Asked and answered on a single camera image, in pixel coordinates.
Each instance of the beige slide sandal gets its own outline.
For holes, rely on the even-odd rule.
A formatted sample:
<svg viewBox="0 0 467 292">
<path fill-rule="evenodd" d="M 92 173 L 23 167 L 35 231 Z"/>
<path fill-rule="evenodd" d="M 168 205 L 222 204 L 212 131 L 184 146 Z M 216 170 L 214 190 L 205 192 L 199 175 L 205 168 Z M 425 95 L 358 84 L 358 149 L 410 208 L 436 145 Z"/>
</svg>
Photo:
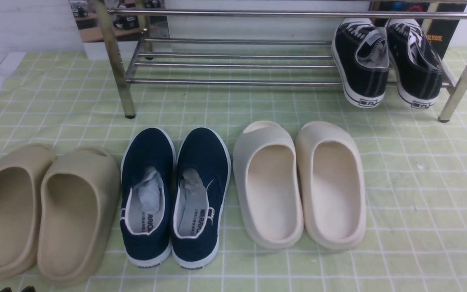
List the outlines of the beige slide sandal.
<svg viewBox="0 0 467 292">
<path fill-rule="evenodd" d="M 71 285 L 96 272 L 119 191 L 118 165 L 102 149 L 78 148 L 52 164 L 41 185 L 37 266 L 45 280 Z"/>
<path fill-rule="evenodd" d="M 41 219 L 41 181 L 55 160 L 44 144 L 29 144 L 0 159 L 0 279 L 35 262 Z"/>
<path fill-rule="evenodd" d="M 295 146 L 274 122 L 250 124 L 233 148 L 233 173 L 244 227 L 267 249 L 291 247 L 304 220 L 298 192 Z"/>
<path fill-rule="evenodd" d="M 356 246 L 365 235 L 365 183 L 351 136 L 329 122 L 309 122 L 295 141 L 306 230 L 326 248 Z"/>
</svg>

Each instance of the white shoelace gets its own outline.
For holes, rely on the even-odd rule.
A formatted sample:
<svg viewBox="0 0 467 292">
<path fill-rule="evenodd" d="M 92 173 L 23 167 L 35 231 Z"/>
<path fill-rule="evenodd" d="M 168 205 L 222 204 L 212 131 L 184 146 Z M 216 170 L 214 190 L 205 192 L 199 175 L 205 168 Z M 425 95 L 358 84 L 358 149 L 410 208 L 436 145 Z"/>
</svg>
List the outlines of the white shoelace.
<svg viewBox="0 0 467 292">
<path fill-rule="evenodd" d="M 347 26 L 347 31 L 355 35 L 356 37 L 359 37 L 360 39 L 363 39 L 365 37 L 364 33 L 361 33 L 360 30 L 362 28 L 366 28 L 369 26 L 373 26 L 372 24 L 369 24 L 368 22 L 352 22 Z"/>
<path fill-rule="evenodd" d="M 402 33 L 404 36 L 407 37 L 407 30 L 406 28 L 410 28 L 410 38 L 408 39 L 408 48 L 410 49 L 409 58 L 410 61 L 413 63 L 417 63 L 418 54 L 420 54 L 420 49 L 422 48 L 422 41 L 423 41 L 423 33 L 421 28 L 418 26 L 414 26 L 413 24 L 402 23 L 402 26 L 396 26 L 396 30 L 399 33 Z"/>
</svg>

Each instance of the slide sandal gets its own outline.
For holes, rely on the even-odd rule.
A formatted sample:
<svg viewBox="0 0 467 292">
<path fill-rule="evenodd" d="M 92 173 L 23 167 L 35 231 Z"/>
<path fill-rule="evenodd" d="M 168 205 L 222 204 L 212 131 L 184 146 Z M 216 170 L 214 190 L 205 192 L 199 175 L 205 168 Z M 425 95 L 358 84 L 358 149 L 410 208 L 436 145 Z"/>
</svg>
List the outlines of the slide sandal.
<svg viewBox="0 0 467 292">
<path fill-rule="evenodd" d="M 44 144 L 0 159 L 0 279 L 24 272 L 37 258 L 41 181 L 54 160 Z"/>
<path fill-rule="evenodd" d="M 250 124 L 233 148 L 233 173 L 244 227 L 267 249 L 291 247 L 302 235 L 295 146 L 274 122 Z"/>
<path fill-rule="evenodd" d="M 295 141 L 307 233 L 326 248 L 356 246 L 365 235 L 365 183 L 351 136 L 329 122 L 309 122 Z"/>
<path fill-rule="evenodd" d="M 41 185 L 37 266 L 44 279 L 71 285 L 96 272 L 119 193 L 118 165 L 102 149 L 78 148 L 52 164 Z"/>
</svg>

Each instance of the shoe rack shelf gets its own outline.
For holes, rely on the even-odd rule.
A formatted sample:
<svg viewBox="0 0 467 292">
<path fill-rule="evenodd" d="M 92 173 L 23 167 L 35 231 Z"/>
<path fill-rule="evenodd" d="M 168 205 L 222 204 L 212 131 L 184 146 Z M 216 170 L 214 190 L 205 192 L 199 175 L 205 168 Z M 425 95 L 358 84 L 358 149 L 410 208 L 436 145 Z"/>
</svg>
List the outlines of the shoe rack shelf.
<svg viewBox="0 0 467 292">
<path fill-rule="evenodd" d="M 361 0 L 343 0 L 344 2 Z M 226 11 L 226 10 L 192 10 L 192 9 L 150 9 L 145 8 L 144 0 L 135 0 L 135 8 L 108 9 L 104 0 L 95 2 L 96 14 L 100 22 L 102 36 L 106 46 L 111 68 L 115 77 L 118 93 L 124 108 L 126 118 L 135 118 L 135 106 L 131 98 L 130 84 L 183 84 L 183 85 L 240 85 L 240 86 L 341 86 L 340 81 L 317 82 L 317 81 L 261 81 L 261 80 L 218 80 L 218 79 L 170 79 L 170 78 L 135 78 L 136 67 L 151 68 L 212 68 L 212 69 L 336 69 L 335 65 L 309 65 L 309 64 L 228 64 L 228 63 L 198 63 L 198 62 L 161 62 L 149 61 L 152 58 L 187 58 L 187 59 L 287 59 L 287 60 L 331 60 L 332 56 L 292 56 L 292 55 L 228 55 L 228 54 L 180 54 L 177 52 L 153 52 L 153 43 L 185 43 L 185 44 L 221 44 L 221 45 L 313 45 L 326 46 L 331 41 L 284 41 L 284 40 L 252 40 L 252 39 L 161 39 L 151 37 L 148 30 L 148 17 L 152 15 L 165 16 L 221 16 L 221 17 L 320 17 L 320 18 L 414 18 L 427 19 L 423 22 L 424 31 L 428 31 L 431 20 L 467 20 L 467 12 L 443 13 L 436 12 L 440 3 L 467 4 L 467 0 L 404 0 L 404 2 L 430 2 L 427 12 L 402 12 L 402 11 L 367 11 L 360 13 L 352 12 L 310 12 L 310 11 Z M 141 29 L 141 38 L 137 43 L 135 52 L 129 67 L 124 68 L 122 57 L 113 29 L 111 15 L 137 15 Z M 459 102 L 467 90 L 467 66 L 459 78 L 454 78 L 450 70 L 439 59 L 445 78 L 443 87 L 450 94 L 443 111 L 439 114 L 440 122 L 448 122 Z"/>
</svg>

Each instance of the table surface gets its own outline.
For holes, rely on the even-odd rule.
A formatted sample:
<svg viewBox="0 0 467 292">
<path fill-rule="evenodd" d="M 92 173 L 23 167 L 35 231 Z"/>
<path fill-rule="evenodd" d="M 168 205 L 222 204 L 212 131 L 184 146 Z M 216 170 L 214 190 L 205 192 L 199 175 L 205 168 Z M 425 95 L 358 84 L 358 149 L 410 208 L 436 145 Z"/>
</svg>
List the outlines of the table surface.
<svg viewBox="0 0 467 292">
<path fill-rule="evenodd" d="M 445 61 L 458 75 L 466 59 L 467 49 L 452 49 Z M 137 76 L 164 78 L 168 72 L 171 78 L 339 78 L 334 70 L 139 69 Z M 183 270 L 171 257 L 157 268 L 132 266 L 117 209 L 104 260 L 89 281 L 61 290 L 43 282 L 34 266 L 0 282 L 0 290 L 34 285 L 38 292 L 467 291 L 467 94 L 452 120 L 439 124 L 435 117 L 448 97 L 445 90 L 426 111 L 405 107 L 396 88 L 387 89 L 382 105 L 367 110 L 350 105 L 341 88 L 131 90 L 134 120 L 123 116 L 108 61 L 87 60 L 83 52 L 27 54 L 0 92 L 0 158 L 20 145 L 42 142 L 53 144 L 57 155 L 78 146 L 103 147 L 118 163 L 129 141 L 154 126 L 167 131 L 176 148 L 193 128 L 211 127 L 231 152 L 250 122 L 273 120 L 296 137 L 304 123 L 324 120 L 347 130 L 361 152 L 365 239 L 353 250 L 332 252 L 304 231 L 292 248 L 266 251 L 244 230 L 232 179 L 219 253 L 202 270 Z"/>
</svg>

